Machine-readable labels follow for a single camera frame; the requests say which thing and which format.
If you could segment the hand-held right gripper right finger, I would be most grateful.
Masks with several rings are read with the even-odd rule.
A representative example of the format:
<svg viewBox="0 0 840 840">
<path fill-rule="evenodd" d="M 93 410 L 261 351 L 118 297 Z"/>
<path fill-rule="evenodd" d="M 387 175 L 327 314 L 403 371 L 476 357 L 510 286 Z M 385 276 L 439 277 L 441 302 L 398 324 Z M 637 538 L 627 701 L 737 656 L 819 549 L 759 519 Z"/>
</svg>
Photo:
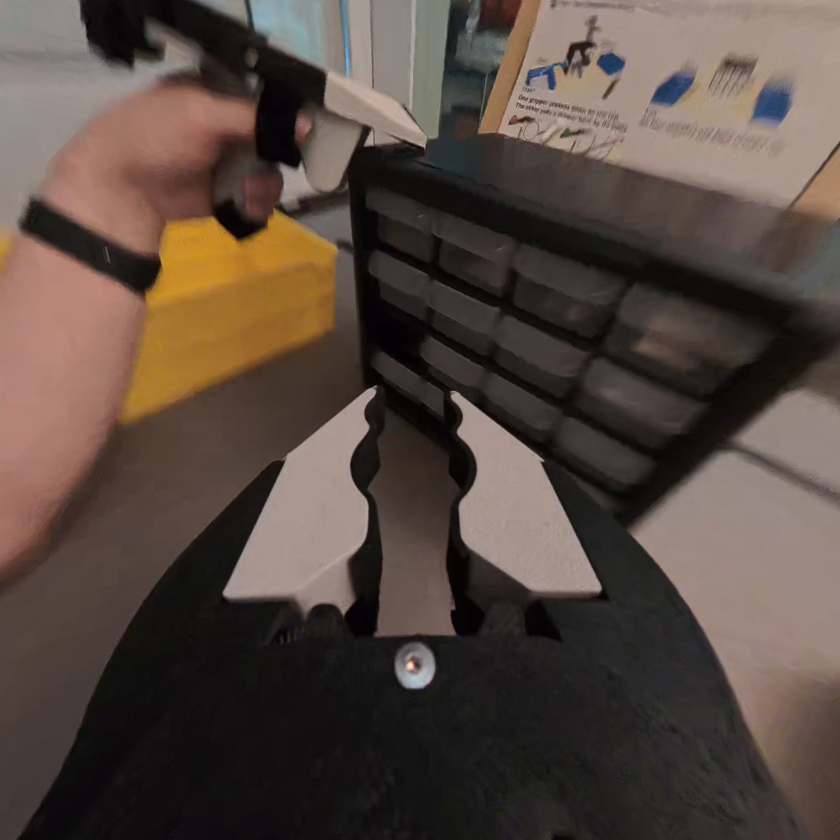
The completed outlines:
<svg viewBox="0 0 840 840">
<path fill-rule="evenodd" d="M 459 392 L 445 394 L 451 622 L 477 635 L 499 618 L 540 632 L 550 602 L 603 595 L 543 458 Z"/>
</svg>

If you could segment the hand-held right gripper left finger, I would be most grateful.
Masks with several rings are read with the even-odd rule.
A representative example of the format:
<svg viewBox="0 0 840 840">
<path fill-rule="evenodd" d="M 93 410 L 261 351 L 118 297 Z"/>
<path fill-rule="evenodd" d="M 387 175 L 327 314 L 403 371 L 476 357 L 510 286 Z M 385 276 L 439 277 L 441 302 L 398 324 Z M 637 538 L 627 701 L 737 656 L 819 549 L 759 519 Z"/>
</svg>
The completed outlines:
<svg viewBox="0 0 840 840">
<path fill-rule="evenodd" d="M 226 602 L 283 602 L 302 616 L 333 606 L 355 635 L 375 635 L 383 558 L 370 485 L 384 425 L 375 386 L 290 451 L 225 585 Z"/>
</svg>

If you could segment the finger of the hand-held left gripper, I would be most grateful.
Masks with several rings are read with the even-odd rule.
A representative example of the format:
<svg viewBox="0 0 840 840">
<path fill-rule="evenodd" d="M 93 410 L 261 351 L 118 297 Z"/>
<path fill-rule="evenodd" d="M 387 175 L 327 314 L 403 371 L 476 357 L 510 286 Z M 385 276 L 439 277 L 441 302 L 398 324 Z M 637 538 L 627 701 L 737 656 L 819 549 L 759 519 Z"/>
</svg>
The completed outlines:
<svg viewBox="0 0 840 840">
<path fill-rule="evenodd" d="M 332 70 L 325 75 L 324 108 L 336 117 L 415 148 L 423 150 L 427 146 L 425 132 L 398 100 Z"/>
</svg>

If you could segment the black drawer cabinet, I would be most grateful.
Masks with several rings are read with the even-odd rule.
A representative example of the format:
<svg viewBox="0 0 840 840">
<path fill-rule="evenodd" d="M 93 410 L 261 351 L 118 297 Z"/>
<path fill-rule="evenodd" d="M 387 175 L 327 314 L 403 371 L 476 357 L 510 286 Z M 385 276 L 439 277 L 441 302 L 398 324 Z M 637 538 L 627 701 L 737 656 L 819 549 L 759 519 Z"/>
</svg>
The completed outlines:
<svg viewBox="0 0 840 840">
<path fill-rule="evenodd" d="M 499 136 L 370 147 L 350 169 L 360 349 L 367 383 L 441 440 L 444 419 L 404 401 L 372 371 L 367 341 L 375 240 L 364 191 L 380 186 L 521 244 L 612 270 L 752 320 L 766 351 L 712 397 L 696 432 L 665 451 L 652 479 L 607 509 L 639 520 L 715 448 L 838 345 L 838 222 L 621 170 Z"/>
</svg>

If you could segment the yellow storage bin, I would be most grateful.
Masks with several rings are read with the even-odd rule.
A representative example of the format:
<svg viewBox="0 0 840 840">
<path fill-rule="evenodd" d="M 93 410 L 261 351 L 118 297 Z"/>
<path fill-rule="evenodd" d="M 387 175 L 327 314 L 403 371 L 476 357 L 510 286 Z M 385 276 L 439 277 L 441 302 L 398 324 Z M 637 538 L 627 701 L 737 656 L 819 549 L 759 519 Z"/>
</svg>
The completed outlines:
<svg viewBox="0 0 840 840">
<path fill-rule="evenodd" d="M 121 424 L 152 416 L 333 330 L 338 250 L 281 213 L 236 240 L 170 225 Z"/>
</svg>

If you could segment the person's left forearm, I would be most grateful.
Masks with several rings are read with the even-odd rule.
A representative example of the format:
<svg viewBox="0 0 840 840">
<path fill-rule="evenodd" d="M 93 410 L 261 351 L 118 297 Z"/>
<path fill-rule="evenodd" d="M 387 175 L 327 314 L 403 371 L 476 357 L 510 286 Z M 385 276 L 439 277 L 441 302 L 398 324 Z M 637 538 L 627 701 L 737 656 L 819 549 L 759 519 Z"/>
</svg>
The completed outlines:
<svg viewBox="0 0 840 840">
<path fill-rule="evenodd" d="M 1 575 L 15 576 L 107 443 L 129 388 L 145 300 L 16 234 L 1 281 Z"/>
</svg>

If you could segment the person's left hand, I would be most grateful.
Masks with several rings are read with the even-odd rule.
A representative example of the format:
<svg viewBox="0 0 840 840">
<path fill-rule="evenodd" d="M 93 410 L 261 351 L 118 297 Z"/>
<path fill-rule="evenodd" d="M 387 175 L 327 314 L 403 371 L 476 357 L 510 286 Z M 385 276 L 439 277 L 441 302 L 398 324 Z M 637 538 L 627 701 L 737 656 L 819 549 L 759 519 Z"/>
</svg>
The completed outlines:
<svg viewBox="0 0 840 840">
<path fill-rule="evenodd" d="M 228 147 L 252 141 L 256 105 L 162 83 L 91 120 L 53 158 L 38 196 L 116 245 L 152 256 L 166 225 L 210 216 Z"/>
</svg>

